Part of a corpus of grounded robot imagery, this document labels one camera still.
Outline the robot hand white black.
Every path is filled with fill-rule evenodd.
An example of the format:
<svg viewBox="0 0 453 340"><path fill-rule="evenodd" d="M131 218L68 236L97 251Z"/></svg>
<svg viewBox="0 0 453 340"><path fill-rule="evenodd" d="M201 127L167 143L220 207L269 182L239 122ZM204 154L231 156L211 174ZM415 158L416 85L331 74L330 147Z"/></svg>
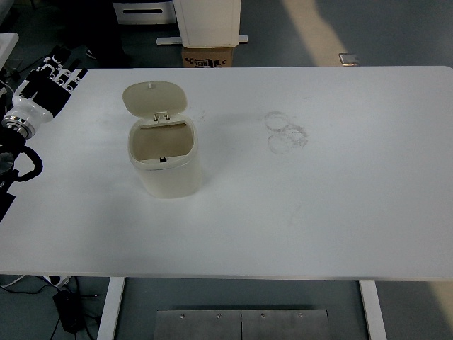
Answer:
<svg viewBox="0 0 453 340"><path fill-rule="evenodd" d="M51 117L56 117L88 74L87 68L79 68L79 59L68 67L64 66L70 55L71 51L67 48L54 47L16 89L12 108L22 111L42 109Z"/></svg>

